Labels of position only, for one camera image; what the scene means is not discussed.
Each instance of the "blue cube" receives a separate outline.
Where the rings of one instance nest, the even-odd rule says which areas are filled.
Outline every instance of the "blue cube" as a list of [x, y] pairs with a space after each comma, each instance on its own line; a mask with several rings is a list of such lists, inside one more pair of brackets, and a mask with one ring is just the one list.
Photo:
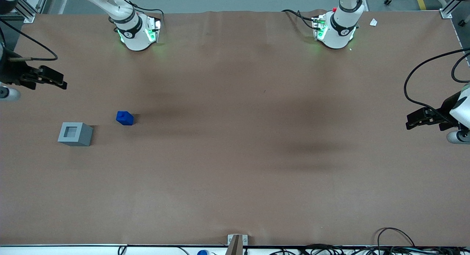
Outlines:
[[134, 124], [134, 116], [128, 111], [118, 111], [116, 115], [116, 121], [125, 126], [131, 126]]

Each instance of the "brown paper mat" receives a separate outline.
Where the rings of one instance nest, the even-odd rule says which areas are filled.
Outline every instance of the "brown paper mat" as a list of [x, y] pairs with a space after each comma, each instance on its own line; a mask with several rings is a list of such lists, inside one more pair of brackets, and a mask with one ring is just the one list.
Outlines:
[[[417, 245], [468, 244], [469, 147], [437, 126], [405, 129], [419, 108], [406, 75], [460, 48], [450, 20], [367, 12], [343, 50], [280, 12], [165, 21], [165, 45], [142, 52], [105, 15], [24, 26], [59, 55], [47, 65], [69, 88], [1, 103], [1, 243], [373, 244], [394, 226]], [[17, 52], [47, 55], [25, 38]], [[418, 71], [410, 96], [440, 106], [459, 91], [460, 56]], [[64, 121], [94, 126], [92, 146], [57, 143]]]

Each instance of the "white sticker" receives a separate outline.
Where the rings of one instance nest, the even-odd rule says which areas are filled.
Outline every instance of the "white sticker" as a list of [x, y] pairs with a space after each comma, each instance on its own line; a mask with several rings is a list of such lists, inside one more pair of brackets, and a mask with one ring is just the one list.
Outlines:
[[377, 20], [376, 20], [376, 19], [372, 19], [372, 21], [370, 22], [370, 25], [371, 25], [371, 26], [377, 26]]

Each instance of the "robotic arm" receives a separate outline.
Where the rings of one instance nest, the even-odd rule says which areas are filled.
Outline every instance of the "robotic arm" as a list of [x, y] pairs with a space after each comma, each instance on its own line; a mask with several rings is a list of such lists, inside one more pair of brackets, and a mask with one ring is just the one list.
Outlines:
[[[0, 14], [12, 11], [17, 2], [18, 0], [0, 0]], [[52, 84], [64, 90], [67, 88], [62, 73], [47, 66], [28, 66], [25, 59], [5, 47], [4, 41], [0, 43], [0, 82], [24, 86], [31, 90], [36, 88], [37, 83]], [[18, 90], [0, 86], [0, 101], [17, 101], [20, 96]]]
[[332, 49], [341, 49], [353, 39], [356, 24], [362, 13], [362, 0], [339, 0], [339, 7], [312, 20], [314, 36]]
[[161, 20], [136, 12], [129, 0], [88, 0], [103, 9], [117, 26], [124, 43], [132, 51], [142, 51], [158, 41]]
[[467, 83], [460, 92], [447, 98], [437, 111], [440, 115], [429, 108], [421, 108], [410, 113], [406, 116], [408, 118], [406, 129], [435, 124], [439, 124], [441, 131], [458, 128], [458, 131], [447, 134], [448, 142], [470, 145], [470, 83]]

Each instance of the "square hole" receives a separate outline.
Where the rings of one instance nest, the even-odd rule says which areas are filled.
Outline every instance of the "square hole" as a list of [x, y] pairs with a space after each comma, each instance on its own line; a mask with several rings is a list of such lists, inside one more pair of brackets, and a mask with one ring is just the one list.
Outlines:
[[64, 138], [75, 138], [77, 127], [65, 127]]

